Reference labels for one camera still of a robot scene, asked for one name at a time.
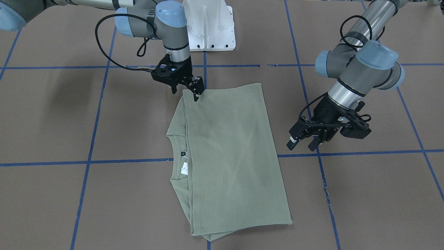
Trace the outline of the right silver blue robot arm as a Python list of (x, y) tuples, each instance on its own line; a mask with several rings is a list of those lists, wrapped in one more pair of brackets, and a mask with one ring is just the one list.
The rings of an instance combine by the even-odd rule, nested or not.
[[(17, 33), (30, 21), (51, 7), (82, 6), (109, 12), (94, 27), (98, 49), (114, 66), (132, 72), (149, 73), (154, 81), (167, 85), (173, 94), (179, 86), (198, 101), (205, 91), (204, 80), (193, 74), (185, 8), (176, 0), (2, 0), (1, 33)], [(149, 41), (161, 41), (163, 57), (152, 68), (125, 66), (111, 58), (99, 38), (99, 28), (110, 20), (116, 32), (131, 38), (142, 38), (138, 57), (143, 57)]]

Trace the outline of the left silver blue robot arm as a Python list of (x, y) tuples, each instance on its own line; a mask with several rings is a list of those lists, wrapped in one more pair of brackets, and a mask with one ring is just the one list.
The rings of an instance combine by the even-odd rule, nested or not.
[(364, 98), (373, 89), (391, 90), (405, 78), (405, 70), (398, 63), (398, 54), (380, 42), (387, 22), (406, 0), (373, 0), (362, 15), (350, 19), (357, 22), (347, 32), (340, 27), (340, 43), (333, 50), (321, 52), (315, 61), (315, 71), (335, 79), (328, 92), (314, 99), (317, 103), (312, 118), (303, 116), (290, 129), (289, 150), (303, 139), (313, 137), (310, 151), (330, 141), (340, 132), (347, 138), (363, 139), (371, 133), (371, 116), (360, 115)]

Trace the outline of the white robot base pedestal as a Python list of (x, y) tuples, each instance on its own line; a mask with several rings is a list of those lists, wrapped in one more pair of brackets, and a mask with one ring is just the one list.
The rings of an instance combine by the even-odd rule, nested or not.
[(225, 0), (184, 0), (182, 4), (192, 52), (235, 50), (233, 10)]

